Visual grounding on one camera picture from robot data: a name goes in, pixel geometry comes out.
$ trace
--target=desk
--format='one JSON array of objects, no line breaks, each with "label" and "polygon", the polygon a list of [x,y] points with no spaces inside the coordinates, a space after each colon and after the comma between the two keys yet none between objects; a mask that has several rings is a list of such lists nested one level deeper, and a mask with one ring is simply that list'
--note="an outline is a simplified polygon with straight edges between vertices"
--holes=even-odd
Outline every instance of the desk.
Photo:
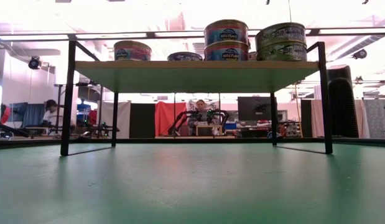
[{"label": "desk", "polygon": [[234,139],[235,136],[157,136],[156,139]]},{"label": "desk", "polygon": [[199,128],[218,128],[218,131],[219,133],[223,133],[223,127],[222,125],[197,125],[196,129],[197,129],[197,136],[199,135]]}]

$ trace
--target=fluorescent light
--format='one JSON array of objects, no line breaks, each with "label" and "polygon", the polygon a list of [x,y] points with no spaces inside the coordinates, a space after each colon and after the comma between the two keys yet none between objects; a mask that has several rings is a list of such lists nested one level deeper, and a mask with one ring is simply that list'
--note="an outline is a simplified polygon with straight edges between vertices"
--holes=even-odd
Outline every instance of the fluorescent light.
[{"label": "fluorescent light", "polygon": [[1,40],[67,40],[67,35],[0,35]]},{"label": "fluorescent light", "polygon": [[203,37],[202,31],[190,31],[190,32],[156,32],[157,37]]},{"label": "fluorescent light", "polygon": [[322,29],[320,34],[369,34],[369,33],[384,33],[385,28],[374,29]]},{"label": "fluorescent light", "polygon": [[80,39],[111,39],[111,38],[141,38],[147,37],[145,32],[135,34],[77,34],[77,38]]}]

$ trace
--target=red curtain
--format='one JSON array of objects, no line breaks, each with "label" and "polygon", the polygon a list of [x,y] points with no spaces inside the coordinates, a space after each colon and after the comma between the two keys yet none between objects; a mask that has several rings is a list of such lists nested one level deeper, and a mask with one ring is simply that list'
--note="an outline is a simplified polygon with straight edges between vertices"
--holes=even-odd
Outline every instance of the red curtain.
[{"label": "red curtain", "polygon": [[88,113],[88,122],[90,124],[96,124],[97,123],[97,111],[90,111]]},{"label": "red curtain", "polygon": [[0,123],[2,124],[6,123],[10,118],[10,113],[11,113],[10,107],[6,106],[6,109],[4,110],[4,113],[0,118]]},{"label": "red curtain", "polygon": [[[175,104],[175,116],[187,109],[185,103]],[[155,136],[167,135],[167,130],[174,122],[174,104],[159,102],[155,106]]]}]

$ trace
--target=green floor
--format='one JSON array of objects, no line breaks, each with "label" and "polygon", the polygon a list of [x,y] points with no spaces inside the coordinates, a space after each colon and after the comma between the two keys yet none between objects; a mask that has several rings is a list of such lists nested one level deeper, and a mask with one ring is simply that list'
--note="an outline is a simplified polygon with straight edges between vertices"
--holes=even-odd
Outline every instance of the green floor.
[{"label": "green floor", "polygon": [[[72,145],[71,152],[107,145]],[[321,149],[322,144],[289,144]],[[0,224],[385,223],[385,148],[120,144],[0,150]]]}]

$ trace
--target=white curtain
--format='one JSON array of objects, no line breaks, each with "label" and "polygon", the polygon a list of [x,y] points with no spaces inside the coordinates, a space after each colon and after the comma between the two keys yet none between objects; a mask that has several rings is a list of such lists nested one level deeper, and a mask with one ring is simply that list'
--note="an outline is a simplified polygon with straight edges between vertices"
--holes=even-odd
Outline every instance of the white curtain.
[{"label": "white curtain", "polygon": [[[118,103],[118,128],[120,130],[116,135],[116,138],[118,139],[129,138],[130,106],[131,106],[130,102]],[[97,123],[98,123],[99,113],[100,113],[100,103],[98,103]],[[101,122],[105,122],[108,126],[112,126],[112,120],[113,120],[113,102],[103,102]]]},{"label": "white curtain", "polygon": [[[368,118],[366,117],[365,105],[362,100],[355,100],[356,120],[359,138],[369,138]],[[322,101],[311,101],[311,125],[312,137],[323,136]]]}]

